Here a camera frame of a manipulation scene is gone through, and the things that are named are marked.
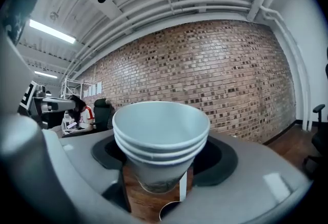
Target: fluorescent light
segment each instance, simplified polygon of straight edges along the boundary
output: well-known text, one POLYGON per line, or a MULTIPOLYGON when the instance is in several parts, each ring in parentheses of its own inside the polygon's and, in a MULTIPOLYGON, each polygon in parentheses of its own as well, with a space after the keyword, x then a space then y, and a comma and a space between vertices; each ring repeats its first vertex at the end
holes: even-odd
POLYGON ((39 75, 44 75, 44 76, 47 76, 47 77, 51 77, 51 78, 57 78, 57 76, 55 76, 55 75, 45 74, 45 73, 41 73, 41 72, 38 72, 38 71, 34 71, 34 73, 39 74, 39 75))
POLYGON ((52 28, 50 28, 48 26, 45 26, 43 24, 40 24, 40 23, 38 23, 36 21, 30 20, 30 27, 33 27, 33 28, 35 28, 37 30, 40 30, 40 31, 43 31, 45 33, 51 34, 53 36, 56 36, 56 37, 58 37, 58 38, 60 38, 62 40, 65 40, 65 41, 67 41, 67 42, 69 42, 71 44, 73 44, 75 42, 75 38, 70 37, 69 35, 66 35, 64 33, 61 33, 61 32, 59 32, 59 31, 57 31, 55 29, 52 29, 52 28))

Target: wooden floor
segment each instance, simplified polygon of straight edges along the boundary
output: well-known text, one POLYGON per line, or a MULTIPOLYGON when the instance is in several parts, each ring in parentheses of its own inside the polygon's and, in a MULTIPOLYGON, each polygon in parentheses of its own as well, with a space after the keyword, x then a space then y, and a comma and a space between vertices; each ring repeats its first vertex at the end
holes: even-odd
MULTIPOLYGON (((302 170, 302 162, 305 157, 308 155, 318 155, 316 149, 311 144, 311 139, 315 132, 316 128, 313 128, 312 132, 304 132, 300 125, 295 125, 271 143, 269 147, 302 170)), ((123 174, 132 215, 146 223, 159 222, 161 208, 169 202, 179 200, 179 185, 169 193, 154 195, 145 191, 140 186, 128 165, 123 168, 123 174)), ((187 194, 192 187, 192 178, 193 171, 190 168, 187 176, 187 194)))
POLYGON ((294 125, 284 135, 269 144, 269 147, 288 160, 296 168, 303 171, 302 162, 304 158, 308 155, 319 155, 311 143, 312 137, 316 132, 316 127, 312 127, 311 132, 308 132, 303 131, 301 125, 294 125))

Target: ceiling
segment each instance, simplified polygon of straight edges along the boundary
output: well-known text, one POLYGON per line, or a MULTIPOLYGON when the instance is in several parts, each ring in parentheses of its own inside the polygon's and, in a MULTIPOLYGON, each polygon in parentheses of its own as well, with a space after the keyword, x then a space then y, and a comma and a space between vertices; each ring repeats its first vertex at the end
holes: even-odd
POLYGON ((76 38, 68 42, 26 25, 17 46, 32 70, 58 76, 35 77, 60 85, 108 45, 164 19, 180 15, 234 12, 246 15, 253 0, 38 0, 31 18, 76 38))

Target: office chair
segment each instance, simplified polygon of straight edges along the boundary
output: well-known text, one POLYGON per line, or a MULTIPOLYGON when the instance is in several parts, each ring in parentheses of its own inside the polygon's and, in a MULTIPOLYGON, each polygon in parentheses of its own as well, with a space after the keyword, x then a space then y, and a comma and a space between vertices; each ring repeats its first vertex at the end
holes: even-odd
MULTIPOLYGON (((328 79, 328 64, 326 65, 326 76, 328 79)), ((303 166, 306 166, 308 160, 312 160, 315 163, 321 164, 324 159, 326 159, 328 153, 328 126, 322 125, 321 121, 321 111, 325 107, 324 104, 318 105, 313 109, 313 113, 318 114, 318 132, 312 138, 312 144, 318 150, 318 152, 322 155, 322 157, 316 156, 307 156, 303 161, 303 166)))
POLYGON ((115 110, 111 104, 106 103, 106 98, 95 101, 93 112, 95 122, 92 125, 96 126, 96 132, 113 128, 112 118, 115 110))

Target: stacked paper cups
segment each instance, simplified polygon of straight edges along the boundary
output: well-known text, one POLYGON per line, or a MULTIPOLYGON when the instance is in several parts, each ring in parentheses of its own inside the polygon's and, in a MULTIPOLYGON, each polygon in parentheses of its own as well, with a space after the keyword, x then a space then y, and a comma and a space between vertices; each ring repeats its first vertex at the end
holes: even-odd
POLYGON ((205 146, 210 120, 188 105, 150 101, 119 109, 113 127, 116 143, 141 186, 151 193, 166 193, 205 146))

